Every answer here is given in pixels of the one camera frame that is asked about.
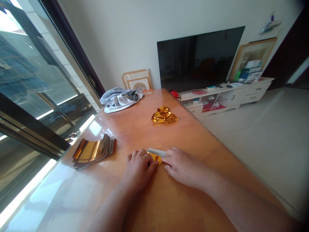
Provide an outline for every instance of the table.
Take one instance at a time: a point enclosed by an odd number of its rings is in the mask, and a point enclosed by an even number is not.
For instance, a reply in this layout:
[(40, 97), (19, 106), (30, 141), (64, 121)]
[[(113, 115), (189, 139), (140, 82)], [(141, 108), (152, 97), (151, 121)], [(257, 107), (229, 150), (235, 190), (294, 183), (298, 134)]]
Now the table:
[[(178, 121), (151, 121), (166, 105)], [(76, 171), (72, 155), (82, 138), (96, 141), (104, 133), (117, 139), (114, 153), (101, 163)], [(37, 231), (85, 231), (96, 212), (121, 180), (126, 156), (140, 148), (166, 150), (177, 146), (205, 165), (226, 174), (285, 210), (276, 197), (233, 156), (168, 91), (154, 90), (120, 112), (101, 111), (78, 141), (15, 215), (10, 227)], [(171, 178), (160, 165), (147, 187), (133, 201), (124, 221), (125, 231), (236, 231), (223, 210), (205, 193)]]

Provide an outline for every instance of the television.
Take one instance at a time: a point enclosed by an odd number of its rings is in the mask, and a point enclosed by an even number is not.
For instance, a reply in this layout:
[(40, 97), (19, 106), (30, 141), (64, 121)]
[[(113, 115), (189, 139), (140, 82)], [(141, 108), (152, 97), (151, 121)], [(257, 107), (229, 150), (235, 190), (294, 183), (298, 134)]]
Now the television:
[(182, 92), (225, 82), (244, 29), (157, 42), (161, 88)]

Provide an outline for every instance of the tv stand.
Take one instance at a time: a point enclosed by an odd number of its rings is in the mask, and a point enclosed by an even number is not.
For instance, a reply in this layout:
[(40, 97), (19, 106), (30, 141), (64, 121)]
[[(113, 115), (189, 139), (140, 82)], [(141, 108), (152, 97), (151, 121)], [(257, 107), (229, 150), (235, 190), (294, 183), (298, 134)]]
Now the tv stand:
[[(240, 105), (259, 101), (274, 78), (261, 77), (251, 84), (243, 84), (233, 88), (227, 88), (228, 84), (222, 84), (215, 89), (201, 89), (206, 94), (196, 95), (192, 91), (180, 92), (181, 103), (196, 117), (204, 117), (213, 113), (221, 113), (230, 109), (238, 109)], [(199, 103), (194, 104), (193, 99), (199, 98)]]

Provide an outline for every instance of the wooden picture frame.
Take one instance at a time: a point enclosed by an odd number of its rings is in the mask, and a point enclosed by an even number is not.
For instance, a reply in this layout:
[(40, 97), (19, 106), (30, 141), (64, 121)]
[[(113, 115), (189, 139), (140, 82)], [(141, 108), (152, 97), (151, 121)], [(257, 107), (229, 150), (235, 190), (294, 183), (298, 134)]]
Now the wooden picture frame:
[(267, 62), (269, 55), (272, 52), (274, 45), (277, 42), (277, 39), (278, 38), (266, 39), (266, 40), (261, 40), (261, 41), (243, 44), (239, 46), (237, 56), (235, 58), (235, 62), (233, 65), (233, 69), (230, 75), (230, 79), (233, 80), (236, 77), (238, 71), (244, 68), (245, 62), (248, 62), (251, 60), (261, 60), (262, 62), (261, 70), (263, 70), (265, 63)]
[(140, 89), (140, 90), (150, 90), (150, 82), (148, 77), (141, 77), (141, 78), (136, 78), (133, 80), (128, 80), (128, 87), (130, 89)]
[(129, 87), (128, 81), (136, 80), (138, 78), (145, 78), (145, 77), (148, 78), (149, 87), (150, 89), (152, 89), (150, 75), (147, 69), (141, 69), (141, 70), (132, 71), (132, 72), (125, 72), (122, 75), (123, 85), (125, 86), (125, 89), (129, 89), (130, 87)]

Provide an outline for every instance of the white paper strip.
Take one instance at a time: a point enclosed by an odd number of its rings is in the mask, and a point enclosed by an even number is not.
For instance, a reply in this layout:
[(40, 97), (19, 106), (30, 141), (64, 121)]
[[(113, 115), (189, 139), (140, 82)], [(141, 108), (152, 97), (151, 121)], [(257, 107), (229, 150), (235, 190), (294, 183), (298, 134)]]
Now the white paper strip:
[(147, 152), (153, 153), (157, 156), (165, 157), (166, 156), (166, 151), (161, 151), (153, 148), (148, 148)]

